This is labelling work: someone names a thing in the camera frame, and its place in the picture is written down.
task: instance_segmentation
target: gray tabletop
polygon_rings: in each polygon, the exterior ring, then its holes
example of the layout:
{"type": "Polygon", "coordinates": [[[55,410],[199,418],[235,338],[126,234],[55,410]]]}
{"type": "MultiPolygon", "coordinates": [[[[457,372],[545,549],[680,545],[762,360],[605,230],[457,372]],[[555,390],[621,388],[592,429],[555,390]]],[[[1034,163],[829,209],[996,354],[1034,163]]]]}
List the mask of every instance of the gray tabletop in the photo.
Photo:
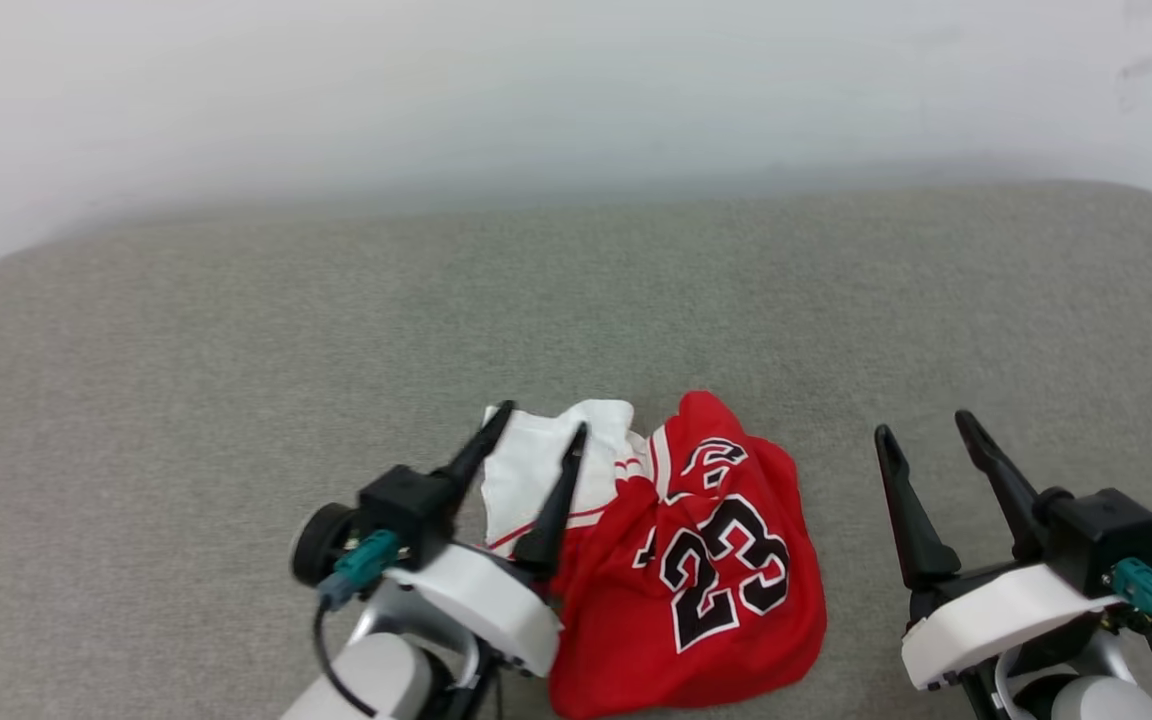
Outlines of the gray tabletop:
{"type": "MultiPolygon", "coordinates": [[[[1036,486],[1152,509],[1152,195],[1038,183],[103,233],[0,262],[0,717],[275,717],[314,677],[287,551],[488,402],[690,388],[799,462],[829,630],[803,682],[652,717],[968,717],[917,694],[872,448],[965,564],[1010,547],[952,414],[1036,486]]],[[[482,503],[462,536],[483,532],[482,503]]],[[[347,620],[334,626],[338,637],[347,620]]],[[[1152,662],[1132,643],[1152,692],[1152,662]]],[[[545,717],[509,679],[509,717],[545,717]]]]}

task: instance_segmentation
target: red fabric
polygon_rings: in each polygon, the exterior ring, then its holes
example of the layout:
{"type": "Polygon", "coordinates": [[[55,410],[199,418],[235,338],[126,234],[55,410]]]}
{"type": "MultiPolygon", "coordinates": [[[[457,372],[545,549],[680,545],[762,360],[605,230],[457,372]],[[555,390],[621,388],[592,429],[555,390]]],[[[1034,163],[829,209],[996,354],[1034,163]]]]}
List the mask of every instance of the red fabric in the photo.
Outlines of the red fabric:
{"type": "Polygon", "coordinates": [[[571,720],[744,700],[803,679],[820,651],[824,592],[794,460],[707,392],[682,397],[664,438],[653,452],[668,452],[668,501],[662,482],[634,477],[598,524],[568,530],[550,702],[571,720]]]}

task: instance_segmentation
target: white wall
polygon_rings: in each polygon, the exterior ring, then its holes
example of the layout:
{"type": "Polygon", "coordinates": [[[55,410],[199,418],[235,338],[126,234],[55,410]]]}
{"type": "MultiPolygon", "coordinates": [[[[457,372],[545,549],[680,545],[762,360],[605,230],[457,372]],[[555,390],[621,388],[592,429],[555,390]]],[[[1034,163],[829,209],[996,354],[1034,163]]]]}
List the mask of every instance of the white wall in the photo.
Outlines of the white wall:
{"type": "Polygon", "coordinates": [[[1152,190],[1152,0],[0,0],[0,255],[733,177],[1152,190]]]}

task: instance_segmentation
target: white cloth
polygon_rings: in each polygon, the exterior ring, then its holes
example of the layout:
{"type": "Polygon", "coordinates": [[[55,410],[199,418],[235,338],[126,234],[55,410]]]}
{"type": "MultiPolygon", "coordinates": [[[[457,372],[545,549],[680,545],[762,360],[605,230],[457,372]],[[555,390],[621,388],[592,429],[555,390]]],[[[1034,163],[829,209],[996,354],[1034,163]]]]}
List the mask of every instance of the white cloth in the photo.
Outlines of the white cloth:
{"type": "MultiPolygon", "coordinates": [[[[495,412],[490,406],[484,420],[495,412]]],[[[616,479],[644,473],[646,442],[630,432],[634,406],[623,400],[585,400],[556,418],[515,410],[483,464],[483,502],[488,511],[486,544],[500,555],[536,518],[558,482],[559,460],[581,423],[589,424],[567,526],[593,525],[616,497],[616,479]]]]}

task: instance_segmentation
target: robotic arm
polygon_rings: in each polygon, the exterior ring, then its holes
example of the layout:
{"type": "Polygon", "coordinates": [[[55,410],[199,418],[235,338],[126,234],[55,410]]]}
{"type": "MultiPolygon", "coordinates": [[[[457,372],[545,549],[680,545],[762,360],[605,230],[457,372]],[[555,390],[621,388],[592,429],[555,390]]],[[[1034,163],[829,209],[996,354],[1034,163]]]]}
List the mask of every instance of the robotic arm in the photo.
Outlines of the robotic arm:
{"type": "Polygon", "coordinates": [[[452,539],[454,518],[479,465],[511,414],[500,404],[447,465],[433,473],[397,465],[358,491],[357,507],[317,510],[291,551],[291,574],[314,588],[314,651],[323,676],[283,720],[473,717],[502,667],[544,676],[558,652],[558,616],[547,605],[558,574],[586,429],[577,429],[558,484],[535,526],[506,560],[452,539]],[[353,598],[367,607],[335,661],[323,620],[353,598]],[[422,638],[461,657],[453,674],[422,638]]]}
{"type": "Polygon", "coordinates": [[[975,416],[955,422],[1015,543],[1011,561],[961,570],[910,486],[896,437],[876,431],[910,591],[901,647],[910,682],[963,688],[979,720],[1152,720],[1119,645],[1134,630],[1152,651],[1152,511],[1115,488],[1038,493],[975,416]],[[1073,673],[1051,674],[1058,667],[1073,673]]]}

